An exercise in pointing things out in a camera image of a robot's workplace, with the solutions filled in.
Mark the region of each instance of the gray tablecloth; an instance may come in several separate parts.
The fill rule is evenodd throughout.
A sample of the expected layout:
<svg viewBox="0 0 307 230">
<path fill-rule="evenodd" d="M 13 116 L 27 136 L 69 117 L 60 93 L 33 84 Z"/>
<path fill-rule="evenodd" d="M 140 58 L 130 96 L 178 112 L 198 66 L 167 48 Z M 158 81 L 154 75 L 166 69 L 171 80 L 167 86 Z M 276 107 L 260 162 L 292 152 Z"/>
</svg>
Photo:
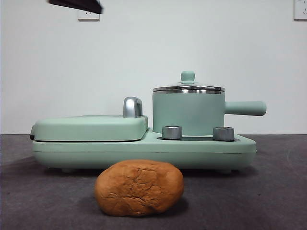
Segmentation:
<svg viewBox="0 0 307 230">
<path fill-rule="evenodd" d="M 101 170 L 39 165 L 28 135 L 1 135 L 1 229 L 306 230 L 307 135 L 245 135 L 250 167 L 222 175 L 183 170 L 185 191 L 164 214 L 111 217 L 93 194 Z"/>
</svg>

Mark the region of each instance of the lid knob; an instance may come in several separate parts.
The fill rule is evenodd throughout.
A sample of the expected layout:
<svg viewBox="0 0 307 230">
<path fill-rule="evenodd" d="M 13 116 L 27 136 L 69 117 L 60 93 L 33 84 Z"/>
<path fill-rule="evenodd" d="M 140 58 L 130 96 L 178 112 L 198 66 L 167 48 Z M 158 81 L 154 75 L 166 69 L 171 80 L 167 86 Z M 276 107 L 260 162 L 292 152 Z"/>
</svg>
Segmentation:
<svg viewBox="0 0 307 230">
<path fill-rule="evenodd" d="M 181 81 L 194 81 L 195 73 L 194 71 L 183 71 L 181 73 Z"/>
</svg>

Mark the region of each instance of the glass lid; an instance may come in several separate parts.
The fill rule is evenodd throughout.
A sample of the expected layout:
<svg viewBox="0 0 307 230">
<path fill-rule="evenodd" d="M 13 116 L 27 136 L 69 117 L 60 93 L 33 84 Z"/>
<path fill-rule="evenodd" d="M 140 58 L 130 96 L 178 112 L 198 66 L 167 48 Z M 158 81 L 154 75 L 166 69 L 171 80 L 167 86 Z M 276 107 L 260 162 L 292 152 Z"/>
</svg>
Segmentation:
<svg viewBox="0 0 307 230">
<path fill-rule="evenodd" d="M 154 88 L 153 92 L 158 91 L 182 91 L 182 90 L 197 90 L 197 91 L 220 91 L 224 92 L 225 88 L 210 86 L 199 83 L 195 80 L 195 73 L 193 71 L 183 71 L 181 73 L 181 81 L 172 85 Z"/>
</svg>

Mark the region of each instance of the electrical socket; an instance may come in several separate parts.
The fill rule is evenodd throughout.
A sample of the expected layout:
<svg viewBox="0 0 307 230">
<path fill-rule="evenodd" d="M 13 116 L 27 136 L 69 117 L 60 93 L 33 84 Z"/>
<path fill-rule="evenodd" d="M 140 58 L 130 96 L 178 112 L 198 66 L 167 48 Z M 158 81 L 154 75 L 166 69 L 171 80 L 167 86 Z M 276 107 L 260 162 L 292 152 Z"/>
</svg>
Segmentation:
<svg viewBox="0 0 307 230">
<path fill-rule="evenodd" d="M 294 0 L 294 20 L 307 21 L 307 0 Z"/>
<path fill-rule="evenodd" d="M 82 10 L 77 10 L 77 16 L 78 16 L 78 21 L 100 21 L 100 14 L 93 13 L 93 12 L 88 12 L 88 11 L 82 11 Z"/>
</svg>

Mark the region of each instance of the appliance base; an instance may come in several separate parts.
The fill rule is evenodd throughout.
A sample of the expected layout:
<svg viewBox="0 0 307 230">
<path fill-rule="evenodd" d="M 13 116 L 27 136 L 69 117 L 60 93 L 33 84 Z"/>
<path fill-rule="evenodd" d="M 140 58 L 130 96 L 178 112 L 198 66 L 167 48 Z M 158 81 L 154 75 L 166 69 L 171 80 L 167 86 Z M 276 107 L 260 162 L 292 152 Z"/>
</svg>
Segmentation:
<svg viewBox="0 0 307 230">
<path fill-rule="evenodd" d="M 213 169 L 222 172 L 249 166 L 256 142 L 235 135 L 235 141 L 214 141 L 212 136 L 164 140 L 150 128 L 138 141 L 41 142 L 33 141 L 36 160 L 50 168 L 105 169 L 129 159 L 166 161 L 180 169 Z"/>
</svg>

